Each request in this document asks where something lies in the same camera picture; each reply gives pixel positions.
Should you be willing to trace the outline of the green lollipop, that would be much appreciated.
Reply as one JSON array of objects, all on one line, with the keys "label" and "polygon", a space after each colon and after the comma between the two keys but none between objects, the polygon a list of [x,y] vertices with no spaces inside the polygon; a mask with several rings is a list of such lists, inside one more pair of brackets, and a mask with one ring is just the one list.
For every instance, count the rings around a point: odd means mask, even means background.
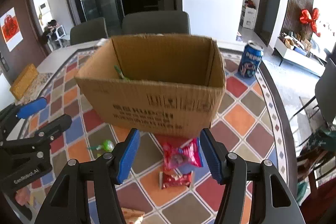
[{"label": "green lollipop", "polygon": [[120,78],[121,80],[130,81],[129,78],[127,78],[126,76],[124,76],[122,70],[121,70],[117,65],[114,66],[114,69],[115,69],[116,72],[118,73],[118,76],[119,76],[119,78]]},{"label": "green lollipop", "polygon": [[106,139],[101,144],[88,147],[87,149],[90,151],[96,151],[95,158],[98,158],[102,155],[102,153],[99,153],[99,151],[101,150],[103,150],[104,152],[112,152],[114,149],[114,144],[111,140]]}]

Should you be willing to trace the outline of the pink clear-window snack bag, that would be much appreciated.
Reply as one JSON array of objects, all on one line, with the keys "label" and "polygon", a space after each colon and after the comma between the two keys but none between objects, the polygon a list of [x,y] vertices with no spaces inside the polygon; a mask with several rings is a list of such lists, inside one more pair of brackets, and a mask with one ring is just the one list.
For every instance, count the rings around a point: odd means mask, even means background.
[{"label": "pink clear-window snack bag", "polygon": [[185,164],[203,167],[199,138],[192,139],[184,147],[173,147],[170,143],[163,145],[163,169],[170,171]]}]

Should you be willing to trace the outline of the beige cracker packet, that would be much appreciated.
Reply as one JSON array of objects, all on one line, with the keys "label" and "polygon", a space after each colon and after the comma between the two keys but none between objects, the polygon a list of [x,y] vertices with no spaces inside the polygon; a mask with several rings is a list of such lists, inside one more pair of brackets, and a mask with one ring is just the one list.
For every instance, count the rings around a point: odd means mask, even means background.
[{"label": "beige cracker packet", "polygon": [[123,217],[127,224],[141,224],[145,213],[139,210],[133,210],[128,208],[121,208]]}]

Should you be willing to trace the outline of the colourful checkered table mat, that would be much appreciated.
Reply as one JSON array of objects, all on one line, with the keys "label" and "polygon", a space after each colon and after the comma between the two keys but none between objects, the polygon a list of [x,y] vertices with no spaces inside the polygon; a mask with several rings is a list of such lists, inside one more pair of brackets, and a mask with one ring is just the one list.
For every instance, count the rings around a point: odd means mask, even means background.
[{"label": "colourful checkered table mat", "polygon": [[[93,48],[51,55],[38,67],[26,100],[44,97],[46,107],[28,118],[24,138],[67,114],[72,124],[51,142],[52,169],[25,188],[26,207],[37,215],[69,159],[95,160],[126,139],[128,128],[107,124],[76,83],[75,75]],[[227,90],[211,124],[215,140],[246,161],[269,161],[295,191],[294,148],[284,106],[265,65],[242,77],[240,56],[223,52]],[[116,188],[127,223],[213,223],[224,186],[212,177],[199,138],[142,132],[140,146],[124,182]]]}]

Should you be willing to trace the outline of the dark red snack packet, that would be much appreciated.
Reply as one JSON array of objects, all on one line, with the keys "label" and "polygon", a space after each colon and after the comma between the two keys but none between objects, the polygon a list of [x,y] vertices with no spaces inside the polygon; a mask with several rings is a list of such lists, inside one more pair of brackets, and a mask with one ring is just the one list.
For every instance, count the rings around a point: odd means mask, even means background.
[{"label": "dark red snack packet", "polygon": [[159,173],[159,187],[161,189],[167,189],[171,187],[192,187],[194,184],[194,172],[191,171],[187,174],[166,174],[164,172]]}]

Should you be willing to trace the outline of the red paper door decoration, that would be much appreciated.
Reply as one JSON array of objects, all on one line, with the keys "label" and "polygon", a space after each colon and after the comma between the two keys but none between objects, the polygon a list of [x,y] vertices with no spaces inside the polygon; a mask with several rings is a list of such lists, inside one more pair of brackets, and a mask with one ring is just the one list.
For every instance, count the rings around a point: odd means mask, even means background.
[{"label": "red paper door decoration", "polygon": [[14,7],[1,16],[1,32],[9,52],[23,40]]}]

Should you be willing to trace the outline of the brown cardboard box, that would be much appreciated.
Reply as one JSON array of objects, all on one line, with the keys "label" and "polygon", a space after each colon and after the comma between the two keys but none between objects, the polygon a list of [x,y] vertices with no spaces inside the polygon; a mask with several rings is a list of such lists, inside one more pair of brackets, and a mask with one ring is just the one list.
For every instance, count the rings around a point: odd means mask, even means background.
[{"label": "brown cardboard box", "polygon": [[113,36],[75,80],[103,122],[187,139],[210,127],[226,91],[217,42],[192,35]]}]

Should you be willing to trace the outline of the blue Pepsi can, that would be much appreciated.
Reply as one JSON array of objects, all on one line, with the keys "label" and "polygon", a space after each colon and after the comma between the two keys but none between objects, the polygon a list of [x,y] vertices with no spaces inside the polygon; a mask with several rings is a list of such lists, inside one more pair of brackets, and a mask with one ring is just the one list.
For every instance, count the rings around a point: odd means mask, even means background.
[{"label": "blue Pepsi can", "polygon": [[263,47],[249,40],[244,47],[243,54],[240,59],[238,72],[244,78],[252,78],[260,66],[264,56]]}]

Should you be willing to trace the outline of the grey chair far left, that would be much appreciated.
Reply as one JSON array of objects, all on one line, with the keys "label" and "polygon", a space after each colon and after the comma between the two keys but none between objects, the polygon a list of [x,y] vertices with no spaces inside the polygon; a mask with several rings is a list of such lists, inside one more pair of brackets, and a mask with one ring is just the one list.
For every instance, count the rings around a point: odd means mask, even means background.
[{"label": "grey chair far left", "polygon": [[108,38],[104,17],[88,20],[71,28],[70,45],[96,41]]}]

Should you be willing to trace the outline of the dark grey chair right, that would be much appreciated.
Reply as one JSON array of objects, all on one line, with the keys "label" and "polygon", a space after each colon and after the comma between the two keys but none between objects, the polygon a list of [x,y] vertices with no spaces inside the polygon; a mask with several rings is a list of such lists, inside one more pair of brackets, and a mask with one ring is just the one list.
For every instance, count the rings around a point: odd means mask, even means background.
[{"label": "dark grey chair right", "polygon": [[294,115],[291,120],[299,112],[305,109],[314,100],[317,100],[317,106],[323,116],[326,123],[333,123],[335,119],[335,88],[336,88],[336,77],[335,77],[335,62],[329,58],[324,70],[324,73],[318,80],[315,86],[315,95],[306,104],[302,106]]}]

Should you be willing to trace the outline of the white tv cabinet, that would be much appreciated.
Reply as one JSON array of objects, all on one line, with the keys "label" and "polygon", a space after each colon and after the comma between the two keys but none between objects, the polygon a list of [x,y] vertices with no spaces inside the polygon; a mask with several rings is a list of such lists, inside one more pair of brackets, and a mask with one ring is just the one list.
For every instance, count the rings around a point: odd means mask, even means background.
[{"label": "white tv cabinet", "polygon": [[288,48],[284,40],[277,38],[274,46],[274,55],[279,55],[282,64],[283,61],[288,61],[299,67],[303,67],[307,71],[321,77],[325,71],[325,63],[321,61],[317,56],[312,53],[307,53],[303,50],[295,51],[294,49]]}]

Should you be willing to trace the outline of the grey chair behind box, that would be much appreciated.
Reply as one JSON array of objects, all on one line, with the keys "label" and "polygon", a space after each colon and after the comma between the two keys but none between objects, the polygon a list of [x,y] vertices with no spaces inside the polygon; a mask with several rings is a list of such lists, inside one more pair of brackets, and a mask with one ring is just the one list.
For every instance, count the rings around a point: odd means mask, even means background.
[{"label": "grey chair behind box", "polygon": [[127,14],[122,32],[135,34],[191,34],[190,20],[184,11],[147,11]]}]

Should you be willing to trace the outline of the red ribbon bow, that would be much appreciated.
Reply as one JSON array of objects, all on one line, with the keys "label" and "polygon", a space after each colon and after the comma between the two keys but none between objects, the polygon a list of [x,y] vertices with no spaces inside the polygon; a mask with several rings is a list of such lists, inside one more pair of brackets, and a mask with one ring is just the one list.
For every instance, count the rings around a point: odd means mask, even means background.
[{"label": "red ribbon bow", "polygon": [[312,13],[309,12],[307,9],[301,10],[301,15],[299,17],[299,21],[302,24],[308,24],[318,37],[321,36],[321,33],[317,31],[317,24],[316,21],[319,19],[319,9],[314,8]]}]

